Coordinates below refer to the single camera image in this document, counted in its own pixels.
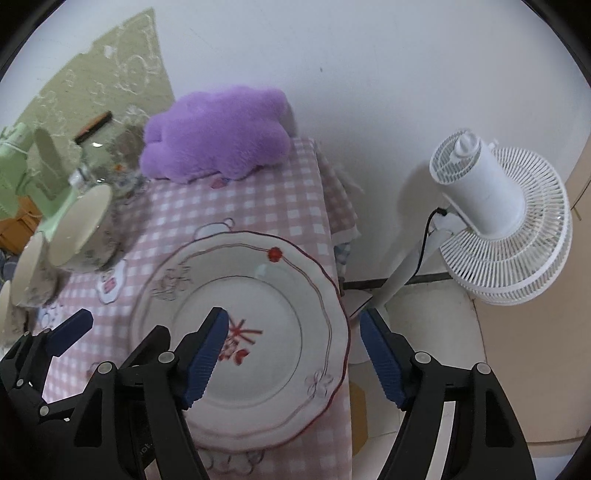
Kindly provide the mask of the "ceramic bowl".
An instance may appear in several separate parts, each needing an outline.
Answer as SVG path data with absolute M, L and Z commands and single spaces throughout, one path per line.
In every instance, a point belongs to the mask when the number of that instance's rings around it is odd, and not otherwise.
M 43 232 L 35 233 L 19 257 L 11 286 L 11 301 L 21 308 L 39 308 L 53 301 L 65 287 L 69 274 L 48 258 Z
M 49 242 L 48 259 L 54 267 L 89 273 L 108 263 L 121 238 L 113 198 L 112 188 L 100 184 L 68 208 Z
M 11 298 L 12 282 L 6 281 L 0 293 L 1 346 L 10 348 L 25 332 L 27 312 L 15 306 Z

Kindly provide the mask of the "small red-trimmed white plate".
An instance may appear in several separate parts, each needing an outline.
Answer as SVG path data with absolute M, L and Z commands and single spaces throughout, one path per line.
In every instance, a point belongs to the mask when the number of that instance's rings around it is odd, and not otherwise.
M 349 326 L 337 287 L 280 237 L 218 233 L 155 270 L 134 307 L 130 341 L 163 325 L 178 344 L 215 307 L 228 312 L 228 336 L 187 411 L 193 439 L 228 452 L 290 441 L 325 412 L 345 377 Z

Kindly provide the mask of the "green desk fan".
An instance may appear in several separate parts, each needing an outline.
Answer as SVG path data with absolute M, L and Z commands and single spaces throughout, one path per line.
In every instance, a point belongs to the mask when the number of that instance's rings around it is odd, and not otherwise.
M 49 133 L 17 123 L 1 131 L 1 219 L 15 219 L 30 201 L 50 241 L 79 191 L 68 180 Z

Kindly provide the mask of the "glass jar with lid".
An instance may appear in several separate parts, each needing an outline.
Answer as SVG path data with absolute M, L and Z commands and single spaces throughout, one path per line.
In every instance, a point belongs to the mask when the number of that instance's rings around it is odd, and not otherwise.
M 109 185 L 119 199 L 130 197 L 142 184 L 139 128 L 124 126 L 105 111 L 86 124 L 73 141 L 81 150 L 78 170 L 90 184 Z

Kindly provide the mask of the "white floor fan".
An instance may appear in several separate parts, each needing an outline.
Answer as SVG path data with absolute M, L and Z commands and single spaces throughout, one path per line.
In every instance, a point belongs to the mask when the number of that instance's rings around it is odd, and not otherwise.
M 488 143 L 470 129 L 448 136 L 429 162 L 447 201 L 426 222 L 422 239 L 371 293 L 356 287 L 345 296 L 351 325 L 349 363 L 369 360 L 360 314 L 379 311 L 440 253 L 451 277 L 472 296 L 500 306 L 528 302 L 562 272 L 570 252 L 570 202 L 556 169 L 527 149 Z

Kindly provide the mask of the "pink checkered tablecloth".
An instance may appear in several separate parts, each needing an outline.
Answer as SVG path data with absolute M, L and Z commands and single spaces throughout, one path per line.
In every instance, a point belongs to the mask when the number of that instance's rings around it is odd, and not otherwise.
M 65 276 L 57 298 L 39 314 L 54 327 L 81 308 L 92 330 L 51 364 L 43 395 L 56 401 L 81 392 L 104 360 L 129 352 L 129 317 L 144 283 L 194 238 L 246 230 L 283 237 L 311 255 L 332 278 L 335 238 L 356 236 L 356 212 L 331 163 L 311 139 L 293 143 L 290 160 L 242 181 L 208 177 L 187 185 L 152 181 L 122 203 L 122 244 L 102 272 Z M 273 449 L 240 454 L 202 451 L 213 479 L 348 479 L 353 473 L 349 388 L 300 436 Z

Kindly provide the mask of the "purple plush toy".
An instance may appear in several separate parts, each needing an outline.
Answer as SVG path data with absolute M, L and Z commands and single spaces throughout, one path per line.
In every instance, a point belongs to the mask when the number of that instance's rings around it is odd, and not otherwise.
M 281 124 L 287 107 L 287 96 L 276 88 L 187 94 L 147 121 L 140 171 L 187 184 L 214 174 L 241 180 L 259 167 L 280 164 L 291 149 Z

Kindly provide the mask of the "green patterned wall mat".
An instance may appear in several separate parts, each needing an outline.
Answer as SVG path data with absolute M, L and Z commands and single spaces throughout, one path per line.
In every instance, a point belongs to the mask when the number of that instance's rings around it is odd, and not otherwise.
M 109 110 L 122 126 L 143 125 L 174 100 L 156 32 L 155 11 L 145 9 L 109 30 L 75 55 L 45 84 L 25 96 L 15 113 L 12 94 L 1 95 L 1 125 L 23 122 L 42 128 L 60 149 Z

